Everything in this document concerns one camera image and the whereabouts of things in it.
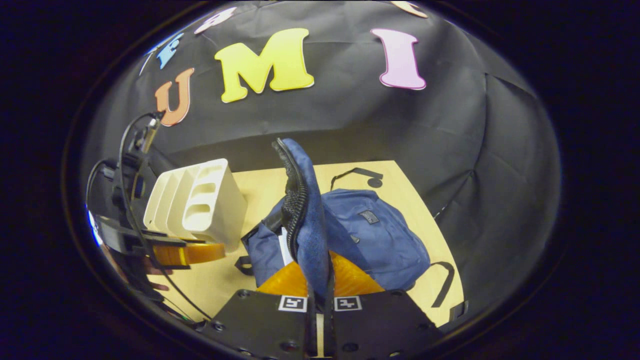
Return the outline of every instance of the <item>backpack label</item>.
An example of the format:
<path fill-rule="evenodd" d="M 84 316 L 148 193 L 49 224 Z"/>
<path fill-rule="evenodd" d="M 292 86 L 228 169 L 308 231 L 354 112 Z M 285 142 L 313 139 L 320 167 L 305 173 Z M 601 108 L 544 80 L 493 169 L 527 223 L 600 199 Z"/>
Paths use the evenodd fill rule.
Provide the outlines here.
<path fill-rule="evenodd" d="M 359 213 L 358 215 L 362 215 L 362 217 L 364 217 L 367 220 L 367 222 L 370 224 L 375 224 L 376 222 L 380 222 L 376 214 L 371 212 L 371 210 L 365 210 Z"/>

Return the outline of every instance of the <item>cable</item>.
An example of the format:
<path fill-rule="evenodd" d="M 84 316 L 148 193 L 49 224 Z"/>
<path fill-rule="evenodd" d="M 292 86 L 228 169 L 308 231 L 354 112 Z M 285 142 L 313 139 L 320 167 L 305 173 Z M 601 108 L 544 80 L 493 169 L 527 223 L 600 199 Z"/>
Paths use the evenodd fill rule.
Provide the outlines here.
<path fill-rule="evenodd" d="M 107 158 L 102 158 L 100 159 L 97 163 L 95 163 L 95 165 L 91 168 L 91 171 L 89 172 L 89 177 L 87 178 L 87 182 L 86 182 L 86 193 L 84 196 L 84 203 L 88 204 L 89 203 L 89 195 L 91 194 L 91 188 L 93 186 L 93 180 L 95 180 L 95 175 L 98 172 L 98 168 L 100 167 L 100 165 L 102 164 L 106 164 L 109 160 Z"/>
<path fill-rule="evenodd" d="M 124 205 L 125 205 L 125 212 L 131 216 L 131 226 L 134 228 L 134 230 L 138 234 L 138 237 L 140 238 L 140 242 L 142 242 L 142 246 L 145 248 L 145 252 L 149 254 L 149 258 L 151 260 L 152 265 L 157 269 L 159 269 L 160 272 L 162 272 L 166 280 L 173 286 L 173 288 L 175 288 L 175 290 L 180 295 L 182 295 L 182 297 L 184 297 L 184 300 L 187 300 L 187 302 L 191 304 L 191 306 L 193 306 L 201 314 L 203 314 L 206 317 L 206 319 L 212 320 L 211 316 L 207 315 L 207 313 L 202 311 L 196 304 L 194 304 L 191 301 L 191 299 L 189 299 L 189 297 L 187 297 L 187 295 L 185 295 L 182 292 L 182 290 L 180 290 L 180 288 L 173 282 L 173 280 L 171 280 L 169 275 L 166 273 L 164 266 L 160 264 L 160 262 L 157 260 L 156 253 L 154 252 L 153 248 L 151 247 L 147 239 L 144 237 L 144 235 L 142 235 L 142 230 L 140 229 L 140 225 L 138 224 L 136 217 L 133 215 L 133 210 L 131 209 L 131 203 L 129 202 L 129 198 L 127 197 L 127 193 L 125 191 L 124 175 L 122 174 L 122 164 L 124 162 L 124 145 L 125 145 L 125 142 L 127 141 L 127 136 L 129 135 L 129 132 L 133 128 L 133 125 L 135 125 L 135 123 L 137 123 L 140 119 L 143 119 L 145 117 L 151 117 L 153 119 L 158 120 L 160 116 L 159 116 L 159 113 L 146 113 L 144 115 L 139 116 L 127 126 L 127 128 L 124 131 L 124 134 L 122 135 L 122 140 L 120 141 L 120 150 L 118 152 L 118 161 L 120 162 L 120 179 L 119 180 L 121 184 L 120 191 L 122 193 L 122 200 L 124 201 Z"/>
<path fill-rule="evenodd" d="M 189 314 L 187 314 L 187 312 L 185 310 L 182 310 L 181 308 L 178 307 L 178 305 L 176 305 L 173 301 L 169 300 L 168 297 L 164 297 L 165 300 L 167 300 L 169 303 L 171 303 L 171 305 L 175 306 L 176 309 L 180 310 L 181 313 L 184 314 L 184 316 L 186 316 L 189 320 L 191 320 L 192 322 L 197 322 L 194 319 L 192 319 Z"/>

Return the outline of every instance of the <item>black bracket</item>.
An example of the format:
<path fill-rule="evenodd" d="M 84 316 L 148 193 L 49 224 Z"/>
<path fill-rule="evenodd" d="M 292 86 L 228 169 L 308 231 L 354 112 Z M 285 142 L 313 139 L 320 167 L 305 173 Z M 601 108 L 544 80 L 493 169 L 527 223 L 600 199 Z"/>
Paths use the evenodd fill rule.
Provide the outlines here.
<path fill-rule="evenodd" d="M 204 336 L 238 353 L 258 359 L 303 359 L 307 354 L 305 324 L 308 298 L 239 290 L 201 328 Z"/>
<path fill-rule="evenodd" d="M 335 297 L 338 359 L 408 359 L 442 336 L 403 290 Z"/>

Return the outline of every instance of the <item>table surface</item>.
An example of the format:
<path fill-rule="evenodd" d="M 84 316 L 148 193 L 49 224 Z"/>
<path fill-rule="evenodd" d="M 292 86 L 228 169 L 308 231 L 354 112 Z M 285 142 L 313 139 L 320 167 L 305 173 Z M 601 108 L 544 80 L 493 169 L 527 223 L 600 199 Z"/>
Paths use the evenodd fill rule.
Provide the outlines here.
<path fill-rule="evenodd" d="M 431 213 L 415 188 L 395 161 L 370 161 L 316 165 L 316 177 L 321 193 L 329 191 L 331 179 L 354 167 L 366 168 L 384 175 L 382 187 L 371 188 L 369 177 L 349 174 L 336 180 L 334 188 L 352 190 L 374 190 L 378 196 L 398 209 L 409 228 L 424 242 L 432 263 L 446 261 L 453 265 L 455 277 L 451 289 L 440 307 L 431 305 L 442 288 L 448 272 L 442 266 L 431 266 L 408 291 L 413 301 L 427 314 L 436 326 L 449 321 L 450 308 L 463 302 L 462 283 L 449 246 L 436 225 Z M 248 203 L 242 233 L 246 234 L 258 224 L 284 196 L 287 175 L 284 168 L 254 170 L 233 173 L 234 179 Z M 191 270 L 175 270 L 172 280 L 180 289 L 209 316 L 214 316 L 239 289 L 255 290 L 255 278 L 242 274 L 234 264 L 239 256 L 247 255 L 240 244 L 238 249 L 227 253 L 223 259 L 191 265 Z M 149 275 L 149 280 L 169 286 L 161 293 L 194 320 L 203 316 L 193 309 L 161 275 Z"/>

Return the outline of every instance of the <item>letter m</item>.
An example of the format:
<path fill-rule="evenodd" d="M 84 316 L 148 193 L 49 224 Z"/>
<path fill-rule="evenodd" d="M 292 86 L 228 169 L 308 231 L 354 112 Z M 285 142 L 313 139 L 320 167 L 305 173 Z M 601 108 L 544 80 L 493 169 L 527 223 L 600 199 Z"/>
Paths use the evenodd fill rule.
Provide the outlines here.
<path fill-rule="evenodd" d="M 225 82 L 223 102 L 244 99 L 247 89 L 240 85 L 239 77 L 260 94 L 273 67 L 271 89 L 275 91 L 308 88 L 314 77 L 307 74 L 302 54 L 302 40 L 309 35 L 307 29 L 287 29 L 273 34 L 260 55 L 242 43 L 229 45 L 218 51 L 214 58 L 222 64 Z"/>

